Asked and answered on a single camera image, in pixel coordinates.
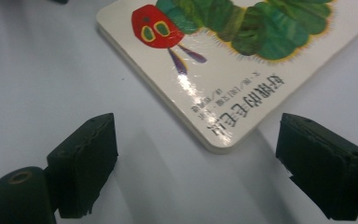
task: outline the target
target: white surface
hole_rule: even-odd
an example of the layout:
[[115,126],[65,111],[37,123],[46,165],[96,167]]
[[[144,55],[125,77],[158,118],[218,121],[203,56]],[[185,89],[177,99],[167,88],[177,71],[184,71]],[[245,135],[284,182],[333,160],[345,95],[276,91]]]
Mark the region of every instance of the white surface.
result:
[[46,167],[84,121],[114,112],[117,167],[92,215],[59,223],[336,223],[288,179],[273,148],[282,112],[358,145],[358,37],[238,148],[217,156],[99,35],[95,15],[112,2],[0,0],[0,177]]

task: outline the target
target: board book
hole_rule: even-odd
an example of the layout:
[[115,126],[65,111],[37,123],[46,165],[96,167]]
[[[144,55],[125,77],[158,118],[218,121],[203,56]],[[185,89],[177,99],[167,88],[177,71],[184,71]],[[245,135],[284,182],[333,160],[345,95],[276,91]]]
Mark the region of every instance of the board book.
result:
[[97,22],[203,145],[225,154],[358,35],[358,1],[118,0]]

